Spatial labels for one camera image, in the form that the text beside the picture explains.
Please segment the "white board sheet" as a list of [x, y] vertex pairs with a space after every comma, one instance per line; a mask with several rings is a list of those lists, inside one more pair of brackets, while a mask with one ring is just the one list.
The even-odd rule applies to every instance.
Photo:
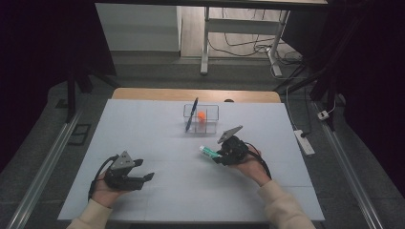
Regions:
[[324, 215], [282, 103], [220, 103], [211, 134], [185, 126], [184, 102], [111, 99], [107, 102], [73, 186], [59, 214], [70, 220], [87, 204], [91, 181], [110, 156], [128, 152], [143, 163], [132, 176], [152, 174], [139, 191], [120, 198], [111, 218], [149, 223], [261, 223], [266, 221], [257, 184], [215, 163], [200, 148], [219, 149], [223, 131], [258, 148], [271, 176], [312, 220]]

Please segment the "clear plastic organizer box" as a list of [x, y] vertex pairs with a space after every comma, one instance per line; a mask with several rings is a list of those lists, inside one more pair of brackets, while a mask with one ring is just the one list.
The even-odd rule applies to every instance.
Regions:
[[[184, 124], [190, 116], [192, 104], [185, 104], [183, 106], [183, 118]], [[197, 118], [198, 111], [204, 111], [206, 113], [206, 122], [200, 123]], [[217, 132], [217, 123], [219, 121], [219, 106], [218, 105], [197, 105], [197, 109], [194, 113], [189, 134], [215, 134]]]

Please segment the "green and white glue stick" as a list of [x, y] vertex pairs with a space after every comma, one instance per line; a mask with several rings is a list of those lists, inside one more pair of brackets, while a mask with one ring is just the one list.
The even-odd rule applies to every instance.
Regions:
[[200, 151], [202, 152], [203, 155], [208, 156], [210, 158], [221, 157], [220, 154], [218, 154], [217, 152], [215, 152], [215, 151], [213, 151], [210, 148], [207, 148], [205, 146], [201, 146]]

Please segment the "person's left hand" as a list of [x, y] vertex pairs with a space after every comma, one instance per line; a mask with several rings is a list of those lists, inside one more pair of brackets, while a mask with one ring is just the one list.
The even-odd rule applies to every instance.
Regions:
[[98, 178], [92, 194], [92, 200], [104, 207], [111, 208], [117, 199], [124, 194], [127, 194], [127, 191], [112, 189], [103, 178]]

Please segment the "white power strip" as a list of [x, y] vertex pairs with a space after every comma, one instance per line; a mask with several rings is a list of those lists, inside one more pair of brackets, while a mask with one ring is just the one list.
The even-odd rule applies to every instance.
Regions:
[[297, 142], [300, 145], [306, 156], [313, 156], [315, 154], [312, 146], [310, 145], [306, 134], [302, 130], [295, 130], [294, 134], [296, 136]]

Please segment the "blue pen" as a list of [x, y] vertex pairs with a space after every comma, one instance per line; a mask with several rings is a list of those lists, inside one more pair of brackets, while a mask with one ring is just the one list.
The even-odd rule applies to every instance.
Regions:
[[199, 98], [196, 97], [196, 99], [194, 100], [194, 103], [193, 103], [193, 105], [192, 105], [192, 109], [191, 109], [191, 111], [190, 111], [190, 116], [188, 117], [188, 120], [187, 120], [187, 122], [186, 122], [186, 126], [185, 126], [185, 132], [186, 132], [186, 133], [187, 133], [187, 132], [189, 131], [189, 129], [190, 129], [191, 122], [192, 122], [194, 113], [195, 113], [195, 111], [196, 111], [196, 109], [197, 109], [198, 102], [199, 102]]

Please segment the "person's right hand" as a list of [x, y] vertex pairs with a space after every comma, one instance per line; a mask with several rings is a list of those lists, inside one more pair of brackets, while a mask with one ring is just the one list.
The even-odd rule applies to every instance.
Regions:
[[260, 187], [271, 181], [265, 168], [255, 156], [247, 155], [243, 163], [233, 165], [233, 168], [254, 180]]

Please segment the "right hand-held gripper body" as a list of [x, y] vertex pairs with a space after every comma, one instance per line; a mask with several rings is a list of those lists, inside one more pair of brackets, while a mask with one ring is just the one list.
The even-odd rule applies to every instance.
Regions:
[[245, 143], [235, 136], [243, 128], [242, 125], [239, 125], [235, 128], [224, 131], [220, 139], [217, 141], [221, 145], [221, 148], [227, 150], [227, 155], [224, 155], [225, 166], [227, 165], [236, 165], [244, 161], [248, 148]]

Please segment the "metal floor rail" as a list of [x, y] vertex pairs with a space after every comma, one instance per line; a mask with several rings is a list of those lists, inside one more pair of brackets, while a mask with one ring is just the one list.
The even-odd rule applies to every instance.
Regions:
[[320, 125], [330, 144], [341, 171], [348, 182], [352, 195], [356, 199], [357, 205], [368, 224], [369, 229], [385, 229], [384, 223], [373, 205], [372, 199], [364, 187], [359, 174], [353, 165], [349, 155], [348, 139], [357, 140], [352, 133], [346, 133], [344, 129], [337, 128], [333, 130], [326, 121], [320, 121]]
[[46, 187], [46, 184], [51, 177], [51, 174], [53, 173], [55, 165], [57, 164], [65, 146], [67, 145], [67, 142], [77, 124], [77, 121], [80, 119], [82, 114], [83, 109], [77, 108], [76, 111], [72, 114], [70, 120], [62, 125], [61, 130], [53, 141], [49, 152], [47, 153], [38, 172], [33, 178], [27, 192], [16, 208], [6, 229], [24, 229], [36, 203], [38, 202], [42, 192]]

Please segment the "white cabinet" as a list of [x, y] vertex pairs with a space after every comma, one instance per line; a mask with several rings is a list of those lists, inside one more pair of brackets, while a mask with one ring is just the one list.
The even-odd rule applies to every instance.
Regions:
[[96, 3], [109, 49], [179, 52], [181, 7]]

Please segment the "white desk frame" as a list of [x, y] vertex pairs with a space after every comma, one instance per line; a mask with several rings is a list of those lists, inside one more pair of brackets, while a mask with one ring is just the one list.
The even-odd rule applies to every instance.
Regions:
[[279, 19], [277, 21], [211, 18], [210, 8], [205, 7], [201, 75], [207, 75], [208, 72], [208, 36], [211, 32], [217, 32], [272, 35], [274, 37], [273, 43], [270, 48], [265, 48], [265, 53], [270, 62], [272, 73], [277, 77], [281, 76], [282, 72], [276, 59], [276, 51], [281, 40], [285, 25], [287, 24], [288, 15], [288, 10], [281, 10]]

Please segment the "wooden table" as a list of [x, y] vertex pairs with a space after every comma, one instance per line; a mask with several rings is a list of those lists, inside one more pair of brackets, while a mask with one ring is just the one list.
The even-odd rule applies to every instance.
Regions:
[[118, 88], [114, 90], [113, 99], [139, 99], [162, 101], [233, 102], [244, 103], [280, 103], [281, 98], [275, 92], [224, 91], [224, 90], [188, 90], [188, 89], [147, 89]]

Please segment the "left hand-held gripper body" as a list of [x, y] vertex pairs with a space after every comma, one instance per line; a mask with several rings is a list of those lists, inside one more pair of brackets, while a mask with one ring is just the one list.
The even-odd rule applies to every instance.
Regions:
[[143, 187], [143, 177], [129, 177], [129, 173], [134, 167], [134, 160], [124, 151], [109, 166], [104, 176], [106, 184], [112, 188], [122, 191], [141, 190]]

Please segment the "black stand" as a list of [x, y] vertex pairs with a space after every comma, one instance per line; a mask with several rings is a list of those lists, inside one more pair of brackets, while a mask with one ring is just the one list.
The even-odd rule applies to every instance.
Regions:
[[112, 79], [116, 76], [116, 68], [113, 58], [110, 54], [100, 59], [76, 57], [70, 64], [70, 69], [67, 73], [67, 88], [68, 88], [68, 112], [66, 122], [70, 123], [76, 113], [75, 86], [85, 93], [89, 94], [93, 90], [93, 84], [90, 76], [93, 75], [113, 89], [120, 87], [120, 84]]
[[333, 111], [335, 108], [335, 94], [337, 92], [337, 64], [339, 60], [343, 59], [344, 51], [347, 49], [363, 18], [364, 13], [362, 11], [350, 12], [348, 16], [344, 17], [346, 22], [340, 26], [338, 34], [322, 51], [309, 59], [309, 61], [312, 61], [313, 59], [320, 59], [324, 56], [325, 62], [318, 71], [313, 72], [308, 78], [296, 84], [288, 85], [283, 91], [279, 92], [280, 86], [274, 89], [275, 92], [287, 96], [315, 82], [315, 86], [309, 93], [309, 97], [313, 101], [318, 101], [324, 94], [328, 94], [327, 110], [329, 117], [326, 118], [325, 121], [332, 131], [335, 130], [333, 125]]

